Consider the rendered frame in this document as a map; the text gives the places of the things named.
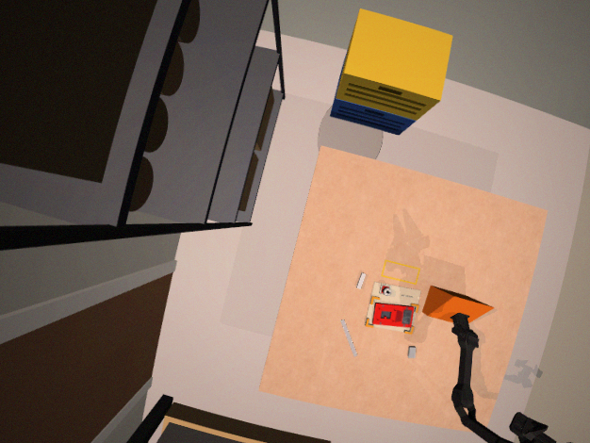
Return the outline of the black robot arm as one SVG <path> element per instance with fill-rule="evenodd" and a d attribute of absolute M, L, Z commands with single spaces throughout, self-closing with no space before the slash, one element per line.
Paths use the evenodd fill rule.
<path fill-rule="evenodd" d="M 498 436 L 479 421 L 476 420 L 476 408 L 474 407 L 474 397 L 470 386 L 472 355 L 475 348 L 479 348 L 478 335 L 469 329 L 467 314 L 457 313 L 450 317 L 453 320 L 454 327 L 451 331 L 458 336 L 460 346 L 460 362 L 458 382 L 452 390 L 451 401 L 455 411 L 458 413 L 462 424 L 470 431 L 478 435 L 488 443 L 513 443 L 510 440 Z M 467 412 L 464 408 L 467 408 Z"/>

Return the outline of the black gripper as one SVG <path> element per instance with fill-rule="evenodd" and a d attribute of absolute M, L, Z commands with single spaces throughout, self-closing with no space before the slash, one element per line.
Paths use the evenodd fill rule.
<path fill-rule="evenodd" d="M 528 418 L 520 412 L 515 413 L 515 416 L 509 426 L 510 431 L 518 435 L 521 439 L 525 436 L 528 438 L 526 443 L 556 443 L 553 438 L 545 435 L 548 429 L 546 424 L 537 422 L 534 419 Z"/>

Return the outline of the grey flat bar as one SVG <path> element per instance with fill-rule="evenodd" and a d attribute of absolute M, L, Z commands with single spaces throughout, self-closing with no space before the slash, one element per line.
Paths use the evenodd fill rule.
<path fill-rule="evenodd" d="M 356 349 L 353 346 L 352 339 L 351 339 L 351 337 L 349 335 L 349 329 L 347 327 L 347 324 L 345 323 L 345 320 L 341 320 L 340 322 L 341 322 L 341 324 L 342 324 L 342 326 L 344 328 L 344 331 L 345 331 L 345 334 L 346 334 L 346 338 L 348 339 L 349 345 L 350 345 L 350 347 L 352 349 L 353 356 L 357 356 Z"/>

